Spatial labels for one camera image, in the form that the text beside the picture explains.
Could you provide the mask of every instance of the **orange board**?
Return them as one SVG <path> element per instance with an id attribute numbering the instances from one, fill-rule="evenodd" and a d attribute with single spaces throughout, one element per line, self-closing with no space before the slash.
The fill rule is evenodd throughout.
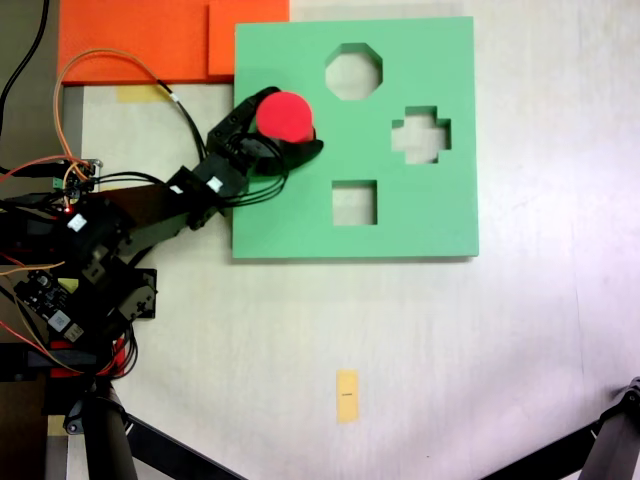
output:
<path id="1" fill-rule="evenodd" d="M 169 83 L 231 81 L 235 24 L 288 19 L 288 0 L 60 0 L 58 71 L 84 50 L 117 48 Z M 64 83 L 152 81 L 128 61 L 96 56 L 72 68 Z"/>
<path id="2" fill-rule="evenodd" d="M 231 82 L 235 71 L 238 23 L 289 21 L 289 0 L 211 0 L 209 4 L 209 77 Z"/>

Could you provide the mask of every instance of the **green shape sorter board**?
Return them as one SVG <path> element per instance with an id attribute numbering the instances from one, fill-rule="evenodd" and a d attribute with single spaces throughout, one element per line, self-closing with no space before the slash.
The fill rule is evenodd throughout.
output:
<path id="1" fill-rule="evenodd" d="M 382 83 L 341 100 L 325 69 L 353 51 L 381 65 Z M 471 18 L 238 25 L 236 104 L 268 86 L 310 103 L 325 147 L 278 197 L 234 211 L 234 258 L 478 255 Z M 392 150 L 392 126 L 420 111 L 450 128 L 436 163 Z M 350 183 L 375 186 L 375 224 L 334 225 L 332 189 Z"/>

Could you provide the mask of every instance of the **square hole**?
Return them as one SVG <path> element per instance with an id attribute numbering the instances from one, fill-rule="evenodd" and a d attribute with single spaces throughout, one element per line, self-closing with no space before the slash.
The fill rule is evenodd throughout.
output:
<path id="1" fill-rule="evenodd" d="M 375 180 L 334 181 L 333 225 L 378 224 L 378 185 Z"/>

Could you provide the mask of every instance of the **white table surface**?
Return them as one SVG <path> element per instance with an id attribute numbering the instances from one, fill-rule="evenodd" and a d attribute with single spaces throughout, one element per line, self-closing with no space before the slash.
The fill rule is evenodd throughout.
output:
<path id="1" fill-rule="evenodd" d="M 252 480 L 480 478 L 640 374 L 640 2 L 371 3 L 292 0 L 292 17 L 475 18 L 480 256 L 240 263 L 219 216 L 158 246 L 158 317 L 136 322 L 118 394 Z M 231 108 L 230 86 L 176 90 L 203 133 Z M 115 99 L 85 89 L 83 156 L 195 165 L 170 104 Z M 68 478 L 86 478 L 71 446 Z"/>

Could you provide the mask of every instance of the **yellow tape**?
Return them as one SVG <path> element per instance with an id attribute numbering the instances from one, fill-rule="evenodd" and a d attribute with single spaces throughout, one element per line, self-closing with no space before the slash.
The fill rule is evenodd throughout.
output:
<path id="1" fill-rule="evenodd" d="M 338 423 L 355 422 L 358 419 L 358 371 L 338 370 L 336 387 Z"/>
<path id="2" fill-rule="evenodd" d="M 116 87 L 118 103 L 170 102 L 166 91 L 158 85 L 120 85 Z"/>
<path id="3" fill-rule="evenodd" d="M 49 437 L 66 437 L 67 431 L 62 424 L 64 415 L 49 415 L 47 418 L 47 435 Z"/>

